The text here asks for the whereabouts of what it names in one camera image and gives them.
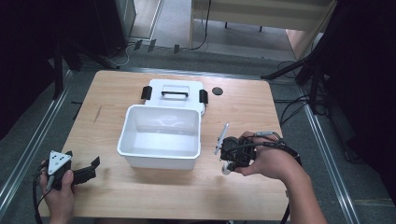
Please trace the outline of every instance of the black curtain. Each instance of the black curtain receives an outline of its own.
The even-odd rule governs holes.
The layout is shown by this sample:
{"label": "black curtain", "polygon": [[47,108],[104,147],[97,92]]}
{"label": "black curtain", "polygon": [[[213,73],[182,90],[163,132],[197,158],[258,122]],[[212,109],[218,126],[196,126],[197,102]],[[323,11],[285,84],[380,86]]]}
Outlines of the black curtain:
{"label": "black curtain", "polygon": [[0,139],[54,79],[50,11],[43,6],[0,3]]}
{"label": "black curtain", "polygon": [[326,88],[356,133],[346,143],[381,174],[396,202],[396,4],[338,1],[343,15],[318,54]]}

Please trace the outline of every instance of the person's arm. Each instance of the person's arm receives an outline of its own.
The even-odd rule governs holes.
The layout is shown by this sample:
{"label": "person's arm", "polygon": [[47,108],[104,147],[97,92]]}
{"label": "person's arm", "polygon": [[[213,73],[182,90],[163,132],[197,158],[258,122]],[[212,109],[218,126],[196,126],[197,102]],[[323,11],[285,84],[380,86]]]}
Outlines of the person's arm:
{"label": "person's arm", "polygon": [[[252,136],[245,132],[241,137]],[[256,143],[268,141],[253,137]],[[268,147],[256,147],[257,158],[249,166],[236,168],[242,175],[262,174],[282,181],[289,194],[291,223],[327,223],[318,205],[311,178],[300,164],[287,152]]]}
{"label": "person's arm", "polygon": [[74,216],[74,194],[71,188],[73,183],[73,171],[68,170],[62,178],[62,189],[53,189],[48,193],[46,191],[47,176],[45,172],[40,176],[40,187],[45,201],[49,207],[50,224],[67,224],[70,223]]}

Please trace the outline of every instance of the white box lid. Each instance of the white box lid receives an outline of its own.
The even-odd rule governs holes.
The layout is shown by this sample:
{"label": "white box lid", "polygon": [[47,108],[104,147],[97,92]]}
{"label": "white box lid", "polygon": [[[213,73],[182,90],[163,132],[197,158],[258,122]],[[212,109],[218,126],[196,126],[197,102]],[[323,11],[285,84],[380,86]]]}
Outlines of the white box lid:
{"label": "white box lid", "polygon": [[151,93],[150,97],[146,97],[145,105],[189,108],[197,110],[201,115],[205,113],[207,93],[202,82],[152,79],[149,86]]}

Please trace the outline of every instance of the hand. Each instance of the hand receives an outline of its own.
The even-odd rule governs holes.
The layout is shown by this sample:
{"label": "hand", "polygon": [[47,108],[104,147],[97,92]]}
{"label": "hand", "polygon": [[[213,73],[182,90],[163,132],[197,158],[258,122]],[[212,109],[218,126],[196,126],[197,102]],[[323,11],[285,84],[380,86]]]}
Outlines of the hand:
{"label": "hand", "polygon": [[[253,136],[251,132],[244,132],[240,138]],[[270,142],[276,140],[274,136],[268,136],[270,139],[262,137],[251,137],[254,143]],[[256,160],[249,165],[249,167],[238,167],[235,169],[237,173],[242,175],[262,174],[270,178],[280,179],[282,182],[288,180],[291,172],[300,171],[303,174],[305,171],[298,164],[298,162],[287,152],[269,147],[256,147]]]}
{"label": "hand", "polygon": [[46,191],[47,175],[43,172],[40,176],[40,186],[45,201],[49,207],[50,219],[49,223],[64,224],[70,223],[74,215],[74,194],[71,188],[74,175],[73,171],[68,170],[62,178],[62,189],[53,189],[48,193]]}

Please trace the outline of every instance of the white plastic box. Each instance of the white plastic box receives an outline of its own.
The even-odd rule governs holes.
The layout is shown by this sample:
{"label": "white plastic box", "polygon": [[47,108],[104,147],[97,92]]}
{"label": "white plastic box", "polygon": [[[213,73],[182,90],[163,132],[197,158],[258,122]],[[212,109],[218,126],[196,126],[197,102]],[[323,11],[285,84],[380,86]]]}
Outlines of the white plastic box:
{"label": "white plastic box", "polygon": [[200,136],[195,109],[132,105],[117,151],[133,167],[191,170],[201,152]]}

